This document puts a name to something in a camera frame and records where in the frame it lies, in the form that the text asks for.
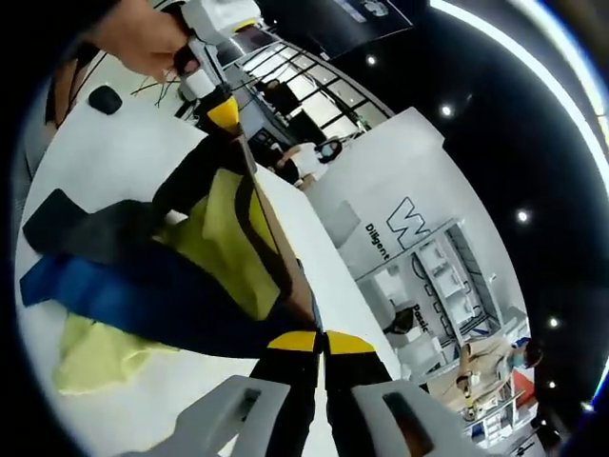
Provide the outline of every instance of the sleeve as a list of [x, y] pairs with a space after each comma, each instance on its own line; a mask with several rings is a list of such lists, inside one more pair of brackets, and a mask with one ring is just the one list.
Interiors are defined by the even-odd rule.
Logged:
[[496, 334], [489, 336], [488, 338], [481, 338], [479, 340], [470, 340], [467, 342], [471, 348], [471, 355], [483, 355], [485, 353], [493, 351], [495, 348], [508, 345], [507, 340], [503, 336]]
[[301, 144], [300, 144], [300, 145], [298, 145], [298, 146], [300, 146], [300, 147], [301, 147], [301, 150], [305, 150], [305, 149], [306, 149], [306, 150], [312, 150], [312, 151], [315, 151], [315, 148], [317, 147], [317, 146], [315, 145], [315, 143], [310, 142], [310, 141], [309, 141], [308, 143], [301, 143]]

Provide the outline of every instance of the yellow cloth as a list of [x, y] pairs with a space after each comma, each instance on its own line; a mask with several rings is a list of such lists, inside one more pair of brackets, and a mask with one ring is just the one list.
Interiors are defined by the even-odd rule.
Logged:
[[124, 383], [155, 349], [177, 350], [130, 335], [76, 314], [69, 314], [60, 343], [53, 382], [64, 394], [82, 394]]
[[[280, 290], [237, 220], [235, 194], [242, 179], [239, 174], [219, 169], [209, 194], [192, 208], [188, 219], [165, 227], [157, 239], [211, 274], [241, 309], [253, 319], [262, 320]], [[249, 222], [277, 252], [255, 192], [249, 202]]]

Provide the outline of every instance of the white shirt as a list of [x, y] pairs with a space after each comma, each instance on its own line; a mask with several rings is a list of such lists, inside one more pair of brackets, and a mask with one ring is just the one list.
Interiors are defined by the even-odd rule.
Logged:
[[298, 169], [301, 179], [311, 174], [316, 181], [319, 181], [327, 171], [327, 165], [322, 164], [317, 158], [315, 143], [302, 143], [299, 147], [301, 150], [292, 155], [291, 158]]

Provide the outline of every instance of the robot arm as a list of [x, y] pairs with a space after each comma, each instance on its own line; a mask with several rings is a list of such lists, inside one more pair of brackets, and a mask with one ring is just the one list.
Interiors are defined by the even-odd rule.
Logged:
[[[181, 90], [192, 101], [205, 99], [226, 83], [217, 59], [217, 46], [231, 40], [239, 30], [256, 24], [260, 9], [253, 0], [190, 0], [182, 5], [183, 24], [188, 28], [188, 45], [176, 55]], [[187, 63], [199, 65], [186, 72]]]

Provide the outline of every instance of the white wall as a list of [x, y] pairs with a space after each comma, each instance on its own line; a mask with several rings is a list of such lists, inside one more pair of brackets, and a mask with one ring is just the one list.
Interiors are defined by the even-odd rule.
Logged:
[[[423, 237], [427, 229], [450, 218], [464, 220], [464, 231], [482, 272], [487, 278], [497, 275], [492, 288], [501, 307], [511, 304], [525, 310], [499, 233], [476, 192], [442, 149], [442, 142], [440, 133], [422, 115], [408, 109], [353, 141], [309, 188], [307, 197], [328, 231], [337, 224], [332, 216], [340, 203], [348, 202], [357, 214], [361, 222], [340, 247], [355, 277], [383, 262], [367, 225], [374, 225], [383, 247], [393, 256]], [[401, 234], [392, 231], [387, 219], [405, 198], [414, 208], [402, 206], [403, 214], [394, 215], [407, 228]]]

